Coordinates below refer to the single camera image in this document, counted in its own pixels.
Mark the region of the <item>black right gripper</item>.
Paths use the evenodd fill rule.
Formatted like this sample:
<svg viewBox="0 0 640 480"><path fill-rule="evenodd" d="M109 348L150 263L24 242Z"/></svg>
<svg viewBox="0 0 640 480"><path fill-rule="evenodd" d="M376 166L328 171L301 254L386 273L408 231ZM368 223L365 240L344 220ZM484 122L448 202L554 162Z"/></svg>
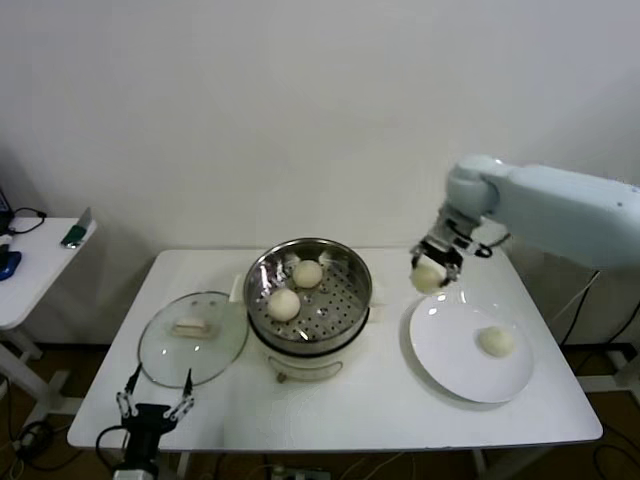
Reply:
<svg viewBox="0 0 640 480"><path fill-rule="evenodd" d="M411 268L413 270L418 267L423 256L431 259L441 266L444 266L445 278L442 281L443 288L458 281L462 270L463 257L454 247L441 250L428 241L421 240L420 243L411 249L410 254Z"/></svg>

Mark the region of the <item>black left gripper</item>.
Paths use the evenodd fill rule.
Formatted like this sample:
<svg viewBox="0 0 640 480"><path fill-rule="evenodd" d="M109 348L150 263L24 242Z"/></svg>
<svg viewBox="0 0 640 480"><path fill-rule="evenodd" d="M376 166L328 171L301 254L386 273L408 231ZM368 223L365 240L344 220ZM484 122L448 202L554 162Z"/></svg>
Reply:
<svg viewBox="0 0 640 480"><path fill-rule="evenodd" d="M133 403L133 393L142 370L139 363L123 391L116 394L122 426L129 434L126 459L154 459L160 439L173 430L173 420L182 420L194 406L192 370L189 369L180 401L173 407Z"/></svg>

